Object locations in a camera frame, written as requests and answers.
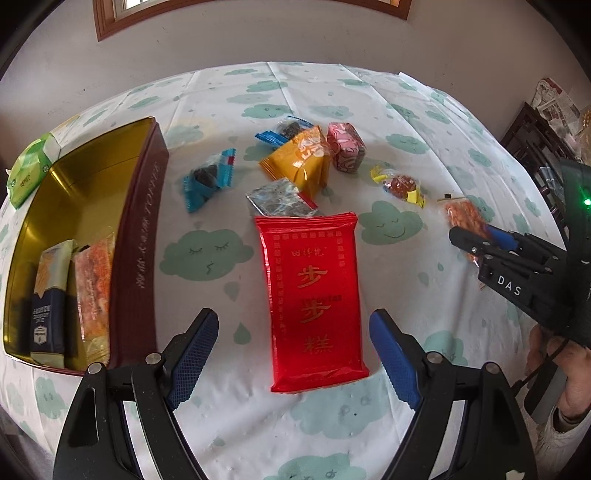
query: wooden window frame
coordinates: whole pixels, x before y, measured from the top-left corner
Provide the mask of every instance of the wooden window frame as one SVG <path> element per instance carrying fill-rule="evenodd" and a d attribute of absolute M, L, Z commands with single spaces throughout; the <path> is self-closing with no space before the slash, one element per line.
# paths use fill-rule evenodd
<path fill-rule="evenodd" d="M 154 17 L 177 8 L 189 5 L 204 4 L 215 0 L 168 0 L 160 4 L 150 5 L 137 12 L 130 13 L 119 19 L 115 18 L 115 6 L 113 0 L 92 0 L 95 12 L 96 37 L 99 41 L 110 37 L 124 28 L 130 27 L 142 20 Z M 400 0 L 398 6 L 390 5 L 379 0 L 333 0 L 344 4 L 357 5 L 370 8 L 388 15 L 393 15 L 406 20 L 413 0 Z"/>

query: newspaper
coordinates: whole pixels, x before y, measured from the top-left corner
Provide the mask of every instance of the newspaper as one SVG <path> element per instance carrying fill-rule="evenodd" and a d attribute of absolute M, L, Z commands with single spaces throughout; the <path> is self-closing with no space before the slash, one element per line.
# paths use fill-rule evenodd
<path fill-rule="evenodd" d="M 551 78 L 540 80 L 531 106 L 548 120 L 552 129 L 559 135 L 558 130 L 561 128 L 565 128 L 573 137 L 582 130 L 579 121 L 581 112 L 568 94 Z"/>

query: pink wrapped snack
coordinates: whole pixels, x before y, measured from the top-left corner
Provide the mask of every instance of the pink wrapped snack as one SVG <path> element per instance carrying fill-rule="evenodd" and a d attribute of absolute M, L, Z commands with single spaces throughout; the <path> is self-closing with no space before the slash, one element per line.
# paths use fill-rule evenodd
<path fill-rule="evenodd" d="M 351 124 L 333 122 L 326 135 L 335 167 L 345 173 L 356 173 L 365 157 L 365 144 Z"/>

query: orange snack bag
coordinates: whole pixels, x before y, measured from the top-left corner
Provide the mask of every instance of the orange snack bag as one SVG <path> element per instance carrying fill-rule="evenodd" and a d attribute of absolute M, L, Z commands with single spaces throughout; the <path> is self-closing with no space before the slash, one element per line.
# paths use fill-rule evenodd
<path fill-rule="evenodd" d="M 109 295 L 114 243 L 111 234 L 74 257 L 80 330 L 88 365 L 107 364 L 111 355 Z"/>
<path fill-rule="evenodd" d="M 326 137 L 316 125 L 296 135 L 259 165 L 273 180 L 287 178 L 313 199 L 328 184 L 331 158 Z"/>
<path fill-rule="evenodd" d="M 445 200 L 443 209 L 451 226 L 459 226 L 475 233 L 482 238 L 490 239 L 488 225 L 482 218 L 478 208 L 468 199 Z M 478 264 L 474 255 L 466 254 L 470 261 Z"/>

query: green packaged item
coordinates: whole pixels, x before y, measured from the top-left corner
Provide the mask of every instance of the green packaged item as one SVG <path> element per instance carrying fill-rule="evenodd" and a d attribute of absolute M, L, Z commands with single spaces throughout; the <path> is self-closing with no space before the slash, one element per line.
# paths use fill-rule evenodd
<path fill-rule="evenodd" d="M 61 147 L 52 134 L 45 134 L 21 153 L 8 175 L 8 198 L 19 208 L 37 188 L 51 165 L 59 158 Z"/>

